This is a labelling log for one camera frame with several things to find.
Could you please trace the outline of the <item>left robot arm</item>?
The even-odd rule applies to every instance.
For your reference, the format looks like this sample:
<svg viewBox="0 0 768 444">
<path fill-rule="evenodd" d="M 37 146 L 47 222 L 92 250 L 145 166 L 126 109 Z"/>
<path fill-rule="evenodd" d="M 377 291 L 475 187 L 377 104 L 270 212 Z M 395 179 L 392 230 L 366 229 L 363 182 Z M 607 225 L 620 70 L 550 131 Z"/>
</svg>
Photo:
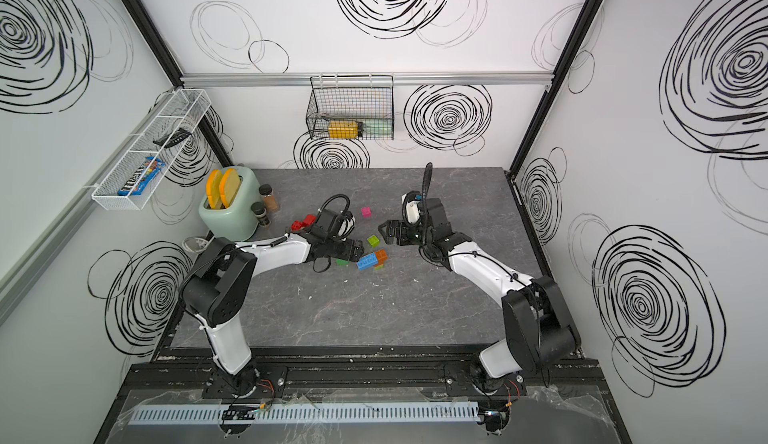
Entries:
<svg viewBox="0 0 768 444">
<path fill-rule="evenodd" d="M 252 242 L 216 238 L 195 263 L 181 286 L 181 301 L 205 332 L 219 375 L 235 396 L 249 395 L 259 380 L 240 318 L 253 278 L 323 258 L 359 261 L 364 244 L 350 237 L 354 225 L 348 210 L 320 209 L 312 224 L 281 237 Z"/>
</svg>

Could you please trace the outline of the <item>orange lego brick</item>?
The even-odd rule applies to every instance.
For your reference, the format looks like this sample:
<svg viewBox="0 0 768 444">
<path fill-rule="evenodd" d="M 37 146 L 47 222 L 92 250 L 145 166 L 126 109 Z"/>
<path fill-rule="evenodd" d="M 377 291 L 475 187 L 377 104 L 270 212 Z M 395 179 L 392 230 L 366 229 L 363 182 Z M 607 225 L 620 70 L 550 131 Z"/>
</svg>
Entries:
<svg viewBox="0 0 768 444">
<path fill-rule="evenodd" d="M 375 256 L 378 264 L 383 264 L 388 259 L 388 255 L 383 249 L 376 251 Z"/>
</svg>

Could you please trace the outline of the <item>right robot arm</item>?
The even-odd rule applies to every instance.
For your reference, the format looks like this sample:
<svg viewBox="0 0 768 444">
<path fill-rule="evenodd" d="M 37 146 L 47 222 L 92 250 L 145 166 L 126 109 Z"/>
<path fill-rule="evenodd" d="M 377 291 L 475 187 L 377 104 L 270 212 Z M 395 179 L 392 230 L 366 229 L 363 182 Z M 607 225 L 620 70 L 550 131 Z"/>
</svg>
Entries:
<svg viewBox="0 0 768 444">
<path fill-rule="evenodd" d="M 378 227 L 386 243 L 418 247 L 428 262 L 467 278 L 500 305 L 504 338 L 479 353 L 487 377 L 541 372 L 580 348 L 580 333 L 553 278 L 530 276 L 491 256 L 455 231 L 441 200 L 423 191 L 402 196 L 401 214 Z"/>
</svg>

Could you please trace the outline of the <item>blue lego brick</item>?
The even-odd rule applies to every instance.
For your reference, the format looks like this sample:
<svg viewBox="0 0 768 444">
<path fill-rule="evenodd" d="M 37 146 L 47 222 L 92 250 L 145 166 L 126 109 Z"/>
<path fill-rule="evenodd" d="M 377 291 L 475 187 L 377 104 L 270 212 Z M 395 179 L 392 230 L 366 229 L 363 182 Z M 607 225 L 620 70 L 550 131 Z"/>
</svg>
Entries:
<svg viewBox="0 0 768 444">
<path fill-rule="evenodd" d="M 371 253 L 371 254 L 367 254 L 367 255 L 362 256 L 357 261 L 357 268 L 359 270 L 364 270 L 364 269 L 368 269 L 368 268 L 374 267 L 374 266 L 376 266 L 378 264 L 379 264 L 379 261 L 378 261 L 378 258 L 376 256 L 376 254 L 375 253 Z"/>
</svg>

